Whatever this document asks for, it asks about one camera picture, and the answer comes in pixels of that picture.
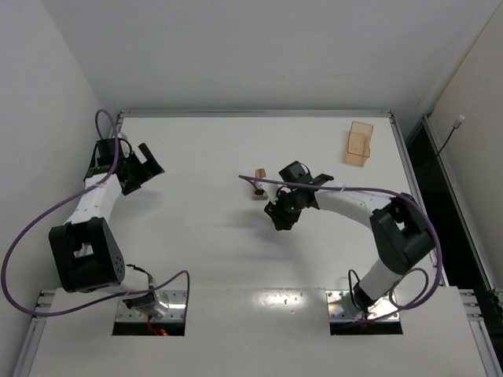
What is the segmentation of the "clear amber plastic box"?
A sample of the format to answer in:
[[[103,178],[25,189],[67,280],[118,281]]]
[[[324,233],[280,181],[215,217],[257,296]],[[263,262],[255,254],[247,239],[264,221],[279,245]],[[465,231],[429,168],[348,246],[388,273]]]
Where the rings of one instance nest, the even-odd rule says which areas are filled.
[[[373,135],[373,125],[353,121],[347,141],[344,162],[357,167],[363,167],[370,157],[370,142]]]

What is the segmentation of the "dark striped wood block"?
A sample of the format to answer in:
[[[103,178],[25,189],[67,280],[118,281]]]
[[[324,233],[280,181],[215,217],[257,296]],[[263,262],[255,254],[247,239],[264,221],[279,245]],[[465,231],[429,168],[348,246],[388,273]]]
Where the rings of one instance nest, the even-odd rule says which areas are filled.
[[[256,178],[265,178],[266,177],[266,171],[264,168],[259,168],[255,170],[255,177]]]

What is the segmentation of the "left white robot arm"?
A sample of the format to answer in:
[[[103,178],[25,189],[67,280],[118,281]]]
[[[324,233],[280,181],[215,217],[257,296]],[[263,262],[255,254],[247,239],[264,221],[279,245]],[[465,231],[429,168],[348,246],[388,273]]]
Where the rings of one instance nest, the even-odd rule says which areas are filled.
[[[99,140],[94,146],[84,177],[86,192],[63,225],[53,227],[49,242],[60,278],[68,293],[123,292],[131,301],[152,295],[153,278],[143,268],[128,266],[109,227],[115,202],[141,188],[164,169],[145,143],[138,146],[145,160],[138,158],[128,141],[128,150],[119,147],[115,158],[115,140]]]

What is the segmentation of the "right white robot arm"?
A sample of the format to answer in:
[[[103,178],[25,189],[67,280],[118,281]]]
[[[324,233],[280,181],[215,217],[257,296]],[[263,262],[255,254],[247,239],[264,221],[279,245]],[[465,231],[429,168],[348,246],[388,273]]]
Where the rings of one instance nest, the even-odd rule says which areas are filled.
[[[277,231],[289,231],[304,210],[315,209],[348,218],[373,236],[376,261],[362,277],[348,274],[343,295],[347,315],[367,317],[370,308],[393,290],[431,251],[439,237],[412,196],[381,188],[348,187],[332,175],[314,176],[294,161],[279,172],[280,180],[258,177],[255,192],[268,199],[264,211]]]

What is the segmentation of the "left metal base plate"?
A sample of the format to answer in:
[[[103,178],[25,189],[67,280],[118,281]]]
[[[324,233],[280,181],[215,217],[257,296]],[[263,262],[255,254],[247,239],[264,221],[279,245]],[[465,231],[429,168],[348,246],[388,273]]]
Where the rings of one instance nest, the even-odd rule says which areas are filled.
[[[185,319],[187,291],[161,290],[146,295],[120,299],[116,322],[174,323]]]

